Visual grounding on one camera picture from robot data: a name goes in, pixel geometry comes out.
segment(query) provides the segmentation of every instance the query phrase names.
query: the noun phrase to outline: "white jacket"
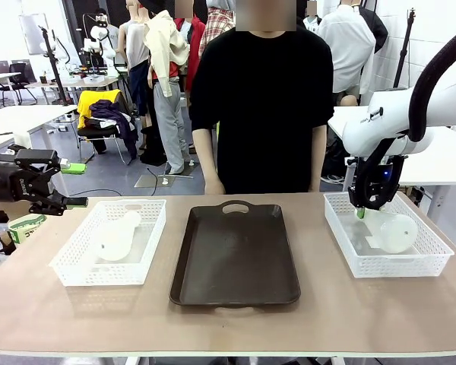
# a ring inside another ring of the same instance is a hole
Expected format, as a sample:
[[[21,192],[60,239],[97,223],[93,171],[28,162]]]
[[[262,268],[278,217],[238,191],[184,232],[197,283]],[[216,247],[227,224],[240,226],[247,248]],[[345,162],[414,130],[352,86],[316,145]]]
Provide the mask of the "white jacket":
[[[179,66],[188,61],[188,45],[177,30],[176,24],[167,10],[145,24],[144,44],[150,50],[152,65],[165,97],[172,96],[169,85],[169,64]]]
[[[323,17],[318,35],[333,54],[333,92],[359,85],[359,93],[366,94],[372,78],[376,40],[363,17],[349,5],[340,5]]]

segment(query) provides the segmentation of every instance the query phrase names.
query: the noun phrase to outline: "person's hand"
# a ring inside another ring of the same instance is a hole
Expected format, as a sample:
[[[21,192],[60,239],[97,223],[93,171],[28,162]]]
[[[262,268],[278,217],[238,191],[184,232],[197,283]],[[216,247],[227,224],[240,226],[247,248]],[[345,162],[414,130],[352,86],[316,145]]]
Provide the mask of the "person's hand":
[[[225,187],[220,181],[218,176],[214,179],[207,179],[206,184],[204,185],[204,194],[205,195],[224,195]]]

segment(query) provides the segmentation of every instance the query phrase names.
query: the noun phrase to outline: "brown tray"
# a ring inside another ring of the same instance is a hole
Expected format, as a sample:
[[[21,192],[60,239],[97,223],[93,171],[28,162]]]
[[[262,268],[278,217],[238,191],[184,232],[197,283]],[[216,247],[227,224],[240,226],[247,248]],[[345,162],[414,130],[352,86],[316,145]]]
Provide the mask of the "brown tray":
[[[230,205],[248,211],[225,213]],[[293,303],[300,294],[280,206],[230,201],[191,209],[171,301],[180,306],[266,306]]]

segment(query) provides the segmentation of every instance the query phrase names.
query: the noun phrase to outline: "tiled floor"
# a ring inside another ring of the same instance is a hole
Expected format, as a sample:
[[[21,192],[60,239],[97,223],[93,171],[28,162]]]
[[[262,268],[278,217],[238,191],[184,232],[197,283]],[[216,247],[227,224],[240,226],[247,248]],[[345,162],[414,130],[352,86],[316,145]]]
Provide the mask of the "tiled floor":
[[[186,126],[189,127],[187,112],[184,110]],[[50,135],[52,144],[58,151],[59,156],[68,158],[71,162],[78,162],[79,153],[73,132],[55,132]],[[33,146],[44,148],[40,133],[32,135]],[[139,160],[134,161],[130,166],[125,166],[113,141],[108,141],[108,151],[104,155],[96,156],[88,165],[87,172],[83,176],[65,175],[66,185],[69,194],[75,194],[90,189],[114,189],[124,196],[129,195],[151,195],[153,189],[137,189],[134,184],[142,174],[148,174],[147,166]],[[84,156],[91,152],[91,145],[84,144]],[[163,167],[150,167],[152,172],[159,174],[163,172]],[[156,195],[198,195],[203,194],[204,181],[200,168],[197,168],[192,176],[194,179],[176,179],[170,188],[158,188]],[[322,184],[324,191],[338,191],[340,186]],[[87,196],[106,196],[114,195],[111,192],[88,192]],[[446,358],[426,358],[426,359],[380,359],[383,365],[456,365],[456,357]],[[116,365],[124,365],[125,358],[116,359]],[[157,365],[207,365],[209,359],[157,359]],[[349,365],[360,365],[361,359],[347,359]],[[0,365],[97,365],[95,359],[60,359],[48,357],[10,357],[0,355]],[[260,365],[275,365],[276,363],[260,361]],[[368,359],[366,365],[378,365],[373,359]]]

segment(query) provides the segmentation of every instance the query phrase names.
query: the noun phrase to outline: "office chair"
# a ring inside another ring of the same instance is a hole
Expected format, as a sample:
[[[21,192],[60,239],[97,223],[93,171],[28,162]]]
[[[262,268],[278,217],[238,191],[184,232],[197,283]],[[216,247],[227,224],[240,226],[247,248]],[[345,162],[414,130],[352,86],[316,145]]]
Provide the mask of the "office chair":
[[[119,111],[128,114],[131,119],[130,123],[135,125],[135,118],[133,117],[133,113],[128,108],[128,103],[125,100],[125,97],[123,96],[122,92],[119,92],[117,95],[115,102],[119,104]],[[93,127],[85,126],[83,128],[78,129],[78,140],[79,140],[79,158],[80,162],[83,163],[83,154],[81,151],[81,142],[85,141],[91,141],[93,143],[93,154],[89,156],[84,163],[88,163],[91,161],[91,159],[95,156],[96,150],[98,150],[99,154],[102,154],[104,151],[106,151],[106,144],[105,141],[108,139],[114,139],[116,143],[116,148],[119,151],[120,158],[122,159],[122,162],[124,165],[128,166],[130,163],[126,163],[123,156],[122,152],[120,151],[120,146],[119,146],[119,139],[120,138],[120,133],[116,126],[111,126],[108,128],[104,129],[96,129]]]
[[[2,105],[5,106],[5,91],[14,91],[17,95],[19,105],[22,105],[22,94],[21,90],[27,90],[31,97],[36,101],[34,104],[37,104],[37,98],[30,92],[29,89],[25,88],[25,85],[30,84],[29,80],[25,76],[25,68],[27,64],[25,63],[12,63],[9,67],[9,72],[20,72],[20,75],[11,76],[9,79],[12,83],[12,90],[8,85],[0,84],[0,91],[2,92]]]

